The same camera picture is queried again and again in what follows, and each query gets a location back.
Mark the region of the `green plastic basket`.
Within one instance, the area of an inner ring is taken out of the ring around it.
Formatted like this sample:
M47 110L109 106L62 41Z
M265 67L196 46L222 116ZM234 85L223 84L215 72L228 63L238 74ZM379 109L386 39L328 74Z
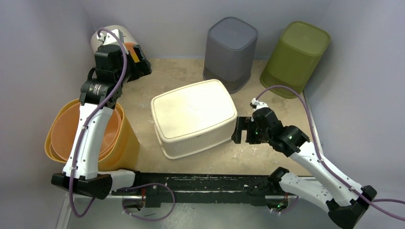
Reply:
M268 59L260 77L265 87L285 99L301 94L326 51L331 37L325 30L303 21L291 22Z

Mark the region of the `orange plastic basin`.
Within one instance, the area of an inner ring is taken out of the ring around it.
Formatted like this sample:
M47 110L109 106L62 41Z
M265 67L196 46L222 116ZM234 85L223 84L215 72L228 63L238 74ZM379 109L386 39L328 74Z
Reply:
M71 101L65 105L50 130L50 146L47 147L57 160L67 161L74 143L77 126L79 122L78 100ZM118 137L122 117L117 109L114 110L104 132L103 141L100 147L99 160L107 156L112 150L114 142Z

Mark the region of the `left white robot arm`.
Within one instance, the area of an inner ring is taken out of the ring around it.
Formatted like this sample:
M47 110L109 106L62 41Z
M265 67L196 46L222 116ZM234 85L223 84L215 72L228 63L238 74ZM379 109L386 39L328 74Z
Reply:
M118 166L115 171L99 172L99 151L111 115L128 81L144 73L137 68L126 45L104 44L95 52L96 65L80 89L79 122L71 154L51 183L74 194L105 199L111 191L124 188L130 195L142 190L136 172Z

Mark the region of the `grey plastic basket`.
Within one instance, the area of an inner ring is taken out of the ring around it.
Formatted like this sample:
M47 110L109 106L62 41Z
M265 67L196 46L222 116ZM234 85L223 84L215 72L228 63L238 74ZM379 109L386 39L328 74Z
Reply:
M257 29L236 18L225 17L207 33L203 79L222 82L230 94L249 81L258 39Z

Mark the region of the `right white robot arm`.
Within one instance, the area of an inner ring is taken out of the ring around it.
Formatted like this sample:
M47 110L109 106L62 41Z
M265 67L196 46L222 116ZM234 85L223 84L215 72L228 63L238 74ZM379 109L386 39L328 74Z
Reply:
M362 186L343 174L326 158L318 158L315 145L294 125L284 126L273 110L256 109L251 117L237 118L231 139L239 144L246 130L249 144L269 144L304 167L319 182L299 178L288 169L278 167L268 177L268 188L274 194L282 191L296 194L328 213L342 229L352 229L369 208L377 191Z

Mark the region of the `white plastic basket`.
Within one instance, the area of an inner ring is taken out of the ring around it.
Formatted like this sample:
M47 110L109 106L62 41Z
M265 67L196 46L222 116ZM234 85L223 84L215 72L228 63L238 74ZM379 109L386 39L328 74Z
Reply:
M219 80L192 83L155 96L154 128L164 155L179 159L230 140L237 109Z

